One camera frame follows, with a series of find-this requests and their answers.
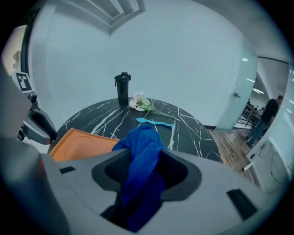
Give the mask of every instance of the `ceiling light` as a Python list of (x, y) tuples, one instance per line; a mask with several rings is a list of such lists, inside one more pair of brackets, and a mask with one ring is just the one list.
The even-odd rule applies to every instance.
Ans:
[(253, 88), (252, 90), (254, 90), (254, 91), (257, 92), (257, 93), (262, 93), (262, 94), (264, 94), (264, 92), (262, 92), (261, 90), (257, 90), (257, 89), (255, 89), (255, 88)]

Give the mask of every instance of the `water bottle lid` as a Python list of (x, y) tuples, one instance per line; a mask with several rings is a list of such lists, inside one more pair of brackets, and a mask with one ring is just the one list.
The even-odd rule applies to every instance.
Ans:
[(130, 74), (127, 72), (122, 72), (120, 75), (116, 76), (114, 79), (116, 82), (128, 82), (130, 81)]

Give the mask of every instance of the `jeans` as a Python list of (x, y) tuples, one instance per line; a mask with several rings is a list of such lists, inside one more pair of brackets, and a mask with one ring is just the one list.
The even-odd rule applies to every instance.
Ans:
[(252, 136), (251, 140), (248, 142), (249, 145), (253, 145), (255, 140), (262, 136), (263, 129), (268, 128), (268, 125), (262, 120), (259, 119), (256, 127), (254, 129), (251, 129), (248, 138)]

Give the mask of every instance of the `wooden floor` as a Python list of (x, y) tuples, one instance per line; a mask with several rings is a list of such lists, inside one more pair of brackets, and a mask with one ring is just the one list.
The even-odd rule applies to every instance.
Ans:
[(231, 133), (215, 133), (209, 129), (208, 132), (212, 135), (219, 148), (223, 163), (259, 186), (252, 168), (245, 172), (242, 171), (242, 168), (249, 164), (246, 154), (250, 151), (250, 148), (244, 140), (249, 130), (233, 129)]

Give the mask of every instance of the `black marble tabletop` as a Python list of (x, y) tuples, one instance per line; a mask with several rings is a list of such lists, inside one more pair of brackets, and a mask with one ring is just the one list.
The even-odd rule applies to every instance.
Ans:
[(165, 147), (221, 162), (215, 141), (196, 118), (172, 104), (151, 99), (150, 101), (158, 110), (174, 118), (152, 112), (139, 112), (128, 106), (120, 106), (118, 99), (102, 101), (73, 115), (58, 130), (57, 139), (51, 144), (49, 152), (71, 128), (109, 138), (122, 139), (137, 126), (148, 124), (139, 123), (136, 118), (146, 118), (152, 121), (175, 124), (173, 128), (164, 125), (152, 125), (159, 132)]

